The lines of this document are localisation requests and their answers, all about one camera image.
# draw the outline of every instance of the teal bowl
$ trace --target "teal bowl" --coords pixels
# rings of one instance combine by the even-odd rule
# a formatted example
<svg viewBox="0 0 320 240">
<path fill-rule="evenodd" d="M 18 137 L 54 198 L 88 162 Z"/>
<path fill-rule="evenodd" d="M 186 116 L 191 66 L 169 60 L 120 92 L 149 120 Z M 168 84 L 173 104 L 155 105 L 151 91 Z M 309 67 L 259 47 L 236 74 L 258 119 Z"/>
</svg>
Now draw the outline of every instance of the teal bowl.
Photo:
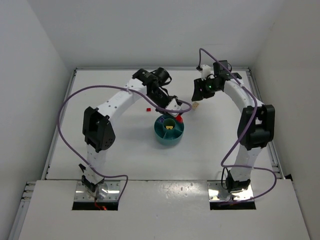
<svg viewBox="0 0 320 240">
<path fill-rule="evenodd" d="M 171 115 L 161 115 L 154 122 L 154 132 L 157 141 L 165 146 L 174 146 L 180 142 L 184 134 L 184 123 L 178 122 Z"/>
</svg>

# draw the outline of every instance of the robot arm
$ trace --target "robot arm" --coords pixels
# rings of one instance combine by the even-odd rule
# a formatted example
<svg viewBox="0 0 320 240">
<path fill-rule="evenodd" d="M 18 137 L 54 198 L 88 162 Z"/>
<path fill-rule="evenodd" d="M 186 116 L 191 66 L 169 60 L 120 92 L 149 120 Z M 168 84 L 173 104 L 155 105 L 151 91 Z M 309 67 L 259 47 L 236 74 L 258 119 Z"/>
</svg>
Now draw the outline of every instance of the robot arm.
<svg viewBox="0 0 320 240">
<path fill-rule="evenodd" d="M 228 67 L 226 60 L 221 61 L 221 63 Z M 192 101 L 201 101 L 202 99 L 213 97 L 217 91 L 225 92 L 241 112 L 237 130 L 237 136 L 239 137 L 253 113 L 254 100 L 218 63 L 213 64 L 214 74 L 211 74 L 211 68 L 207 65 L 202 65 L 197 69 L 201 72 L 201 78 L 194 80 Z M 238 73 L 234 74 L 243 85 L 241 76 Z M 257 120 L 251 123 L 242 138 L 234 163 L 235 165 L 249 166 L 251 168 L 231 168 L 226 178 L 228 192 L 239 192 L 248 188 L 252 167 L 257 156 L 262 148 L 272 141 L 274 137 L 275 108 L 272 105 L 264 105 L 258 99 L 256 101 L 257 113 L 255 117 Z"/>
<path fill-rule="evenodd" d="M 87 143 L 87 161 L 90 163 L 90 167 L 98 170 L 104 166 L 107 150 L 116 139 L 113 126 L 118 118 L 141 98 L 139 94 L 132 93 L 130 90 L 147 95 L 163 109 L 181 110 L 182 103 L 179 102 L 177 96 L 170 96 L 168 91 L 163 88 L 170 82 L 169 73 L 161 67 L 154 72 L 140 69 L 125 85 L 127 91 L 121 90 L 96 108 L 88 107 L 84 111 L 82 133 Z M 174 117 L 179 115 L 179 113 L 167 112 L 162 112 L 162 114 L 171 114 Z M 80 165 L 83 172 L 81 180 L 89 190 L 95 192 L 97 185 L 104 178 L 95 174 L 90 167 Z"/>
</svg>

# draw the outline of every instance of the yellow object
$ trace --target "yellow object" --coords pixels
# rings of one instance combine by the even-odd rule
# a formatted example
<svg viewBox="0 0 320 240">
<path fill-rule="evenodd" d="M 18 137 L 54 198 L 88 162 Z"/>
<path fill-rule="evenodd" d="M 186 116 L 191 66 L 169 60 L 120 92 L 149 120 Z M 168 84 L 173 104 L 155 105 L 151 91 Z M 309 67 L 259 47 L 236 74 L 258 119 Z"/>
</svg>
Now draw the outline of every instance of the yellow object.
<svg viewBox="0 0 320 240">
<path fill-rule="evenodd" d="M 196 110 L 196 108 L 198 107 L 199 103 L 197 103 L 196 101 L 192 104 L 192 109 Z"/>
</svg>

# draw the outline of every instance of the small red cube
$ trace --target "small red cube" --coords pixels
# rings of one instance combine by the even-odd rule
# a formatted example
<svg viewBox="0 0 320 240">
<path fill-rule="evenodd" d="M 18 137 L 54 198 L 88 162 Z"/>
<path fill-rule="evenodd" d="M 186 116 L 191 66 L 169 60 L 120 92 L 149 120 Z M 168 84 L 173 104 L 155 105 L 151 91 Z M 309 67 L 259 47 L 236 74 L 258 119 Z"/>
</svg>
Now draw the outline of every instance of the small red cube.
<svg viewBox="0 0 320 240">
<path fill-rule="evenodd" d="M 178 115 L 175 119 L 181 124 L 184 122 L 184 120 L 182 119 L 182 117 L 180 115 Z"/>
</svg>

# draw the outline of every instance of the white wall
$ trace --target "white wall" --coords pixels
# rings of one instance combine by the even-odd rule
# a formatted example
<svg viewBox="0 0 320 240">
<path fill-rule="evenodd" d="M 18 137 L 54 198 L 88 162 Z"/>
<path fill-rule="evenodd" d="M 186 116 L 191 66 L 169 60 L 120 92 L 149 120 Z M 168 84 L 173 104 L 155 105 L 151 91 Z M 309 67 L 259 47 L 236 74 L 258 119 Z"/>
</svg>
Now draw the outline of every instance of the white wall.
<svg viewBox="0 0 320 240">
<path fill-rule="evenodd" d="M 74 69 L 196 66 L 199 47 L 234 66 L 248 66 L 284 0 L 28 1 Z"/>
<path fill-rule="evenodd" d="M 69 73 L 26 0 L 0 1 L 0 240 L 41 177 Z"/>
<path fill-rule="evenodd" d="M 312 239 L 320 239 L 320 1 L 287 0 L 254 65 L 275 142 Z"/>
</svg>

